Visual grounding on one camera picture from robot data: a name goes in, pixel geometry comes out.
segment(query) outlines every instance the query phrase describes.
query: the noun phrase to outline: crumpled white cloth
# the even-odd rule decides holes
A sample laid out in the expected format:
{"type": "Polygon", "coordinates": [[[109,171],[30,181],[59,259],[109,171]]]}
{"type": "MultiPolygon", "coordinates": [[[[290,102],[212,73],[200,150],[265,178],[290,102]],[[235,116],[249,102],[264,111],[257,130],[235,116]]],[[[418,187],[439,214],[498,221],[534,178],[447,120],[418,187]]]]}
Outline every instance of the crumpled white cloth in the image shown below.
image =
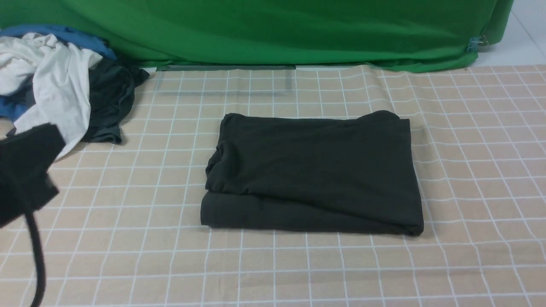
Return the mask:
{"type": "Polygon", "coordinates": [[[88,70],[100,60],[98,53],[66,46],[52,34],[0,37],[0,95],[15,93],[34,74],[36,105],[15,121],[17,133],[53,123],[66,143],[57,158],[72,150],[89,128],[88,70]]]}

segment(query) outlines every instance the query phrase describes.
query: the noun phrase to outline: beige checkered tablecloth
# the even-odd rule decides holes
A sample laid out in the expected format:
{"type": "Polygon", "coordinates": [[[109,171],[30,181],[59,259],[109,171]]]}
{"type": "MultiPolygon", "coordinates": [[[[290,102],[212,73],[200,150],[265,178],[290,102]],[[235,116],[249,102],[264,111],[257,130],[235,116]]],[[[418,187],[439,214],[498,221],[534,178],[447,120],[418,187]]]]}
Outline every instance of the beige checkered tablecloth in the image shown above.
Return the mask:
{"type": "MultiPolygon", "coordinates": [[[[50,171],[44,306],[546,306],[545,78],[546,66],[156,73],[126,144],[81,145],[50,171]],[[421,237],[200,226],[225,113],[382,109],[411,119],[421,237]]],[[[27,306],[34,279],[17,221],[0,231],[0,306],[27,306]]]]}

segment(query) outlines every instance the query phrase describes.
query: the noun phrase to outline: pile of clothes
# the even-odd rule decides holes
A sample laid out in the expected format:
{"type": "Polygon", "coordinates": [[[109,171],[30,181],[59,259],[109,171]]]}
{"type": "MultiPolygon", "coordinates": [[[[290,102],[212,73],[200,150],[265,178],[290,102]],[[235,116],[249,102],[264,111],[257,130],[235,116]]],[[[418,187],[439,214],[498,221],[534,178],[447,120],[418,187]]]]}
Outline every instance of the pile of clothes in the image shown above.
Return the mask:
{"type": "Polygon", "coordinates": [[[21,133],[57,125],[66,155],[80,141],[122,142],[119,124],[150,75],[118,61],[108,42],[58,25],[0,31],[0,117],[21,133]]]}
{"type": "Polygon", "coordinates": [[[410,121],[228,114],[205,169],[201,224],[218,228],[423,232],[410,121]]]}

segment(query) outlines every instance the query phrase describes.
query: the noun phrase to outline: white floor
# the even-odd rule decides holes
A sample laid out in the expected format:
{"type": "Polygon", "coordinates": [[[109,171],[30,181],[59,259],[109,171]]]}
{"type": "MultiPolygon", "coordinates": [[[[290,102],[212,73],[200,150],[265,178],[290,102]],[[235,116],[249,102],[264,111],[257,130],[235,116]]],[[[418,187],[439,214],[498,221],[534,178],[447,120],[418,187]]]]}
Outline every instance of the white floor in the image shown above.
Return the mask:
{"type": "Polygon", "coordinates": [[[515,0],[502,41],[479,54],[474,66],[546,64],[546,2],[515,0]]]}

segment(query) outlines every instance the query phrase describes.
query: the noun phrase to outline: green backdrop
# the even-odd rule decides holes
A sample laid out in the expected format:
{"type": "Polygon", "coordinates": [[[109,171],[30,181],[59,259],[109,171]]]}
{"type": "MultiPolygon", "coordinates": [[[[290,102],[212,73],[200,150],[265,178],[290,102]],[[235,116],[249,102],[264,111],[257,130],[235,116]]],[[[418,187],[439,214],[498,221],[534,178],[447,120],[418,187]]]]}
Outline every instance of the green backdrop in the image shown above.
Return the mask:
{"type": "Polygon", "coordinates": [[[57,23],[143,66],[366,62],[466,67],[471,38],[500,41],[513,0],[12,0],[0,27],[57,23]]]}

